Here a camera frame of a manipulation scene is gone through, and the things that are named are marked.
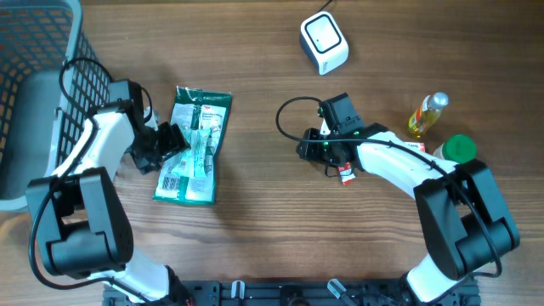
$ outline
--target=plastic basket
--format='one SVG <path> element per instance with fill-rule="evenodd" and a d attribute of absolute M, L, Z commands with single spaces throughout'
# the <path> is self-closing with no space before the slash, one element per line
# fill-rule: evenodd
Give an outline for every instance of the plastic basket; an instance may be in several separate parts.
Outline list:
<path fill-rule="evenodd" d="M 96 59 L 75 0 L 2 0 L 0 4 L 0 210 L 26 210 L 32 179 L 48 176 L 79 139 L 84 113 L 108 99 L 109 80 L 77 62 L 63 83 L 65 60 Z"/>

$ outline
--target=white cube device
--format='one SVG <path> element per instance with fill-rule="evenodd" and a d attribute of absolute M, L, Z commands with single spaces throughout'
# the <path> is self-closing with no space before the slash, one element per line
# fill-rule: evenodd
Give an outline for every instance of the white cube device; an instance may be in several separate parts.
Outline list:
<path fill-rule="evenodd" d="M 321 75 L 348 59 L 348 42 L 329 12 L 319 12 L 300 25 L 300 45 Z"/>

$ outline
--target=green lid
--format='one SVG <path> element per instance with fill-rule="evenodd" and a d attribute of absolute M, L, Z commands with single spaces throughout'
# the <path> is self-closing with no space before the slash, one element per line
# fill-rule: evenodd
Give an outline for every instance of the green lid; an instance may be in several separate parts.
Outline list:
<path fill-rule="evenodd" d="M 455 135 L 448 139 L 442 147 L 445 159 L 465 163 L 471 161 L 478 154 L 478 147 L 472 139 L 465 135 Z"/>

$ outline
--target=wood grain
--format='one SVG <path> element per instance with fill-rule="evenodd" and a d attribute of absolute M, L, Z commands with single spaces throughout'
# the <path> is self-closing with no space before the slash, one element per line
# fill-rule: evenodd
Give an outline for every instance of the wood grain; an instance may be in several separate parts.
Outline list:
<path fill-rule="evenodd" d="M 484 305 L 541 304 L 541 2 L 339 1 L 331 10 L 350 56 L 327 76 L 298 45 L 300 23 L 321 2 L 85 3 L 103 4 L 83 8 L 101 61 L 148 88 L 163 119 L 176 85 L 233 94 L 216 206 L 152 201 L 158 174 L 141 176 L 129 158 L 115 179 L 136 244 L 182 279 L 363 279 L 411 269 L 426 252 L 414 201 L 367 173 L 349 187 L 325 178 L 322 166 L 298 159 L 274 117 L 292 97 L 347 92 L 367 123 L 407 139 L 411 112 L 440 90 L 450 105 L 425 145 L 473 138 L 522 235 L 503 277 L 481 280 Z M 287 108 L 281 122 L 295 134 L 320 125 L 310 102 Z M 56 292 L 32 277 L 30 225 L 27 215 L 0 214 L 0 305 L 98 305 L 99 285 Z"/>

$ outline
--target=bottle cap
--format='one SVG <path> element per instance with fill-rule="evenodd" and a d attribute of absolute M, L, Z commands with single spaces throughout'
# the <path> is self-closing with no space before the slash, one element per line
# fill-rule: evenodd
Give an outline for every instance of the bottle cap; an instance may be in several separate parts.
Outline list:
<path fill-rule="evenodd" d="M 465 135 L 455 135 L 448 139 L 442 147 L 442 155 L 446 160 L 465 163 L 478 154 L 478 147 L 472 139 Z"/>
<path fill-rule="evenodd" d="M 448 105 L 450 100 L 448 99 L 448 95 L 445 93 L 435 93 L 431 97 L 431 107 L 437 110 L 442 110 L 444 106 Z"/>

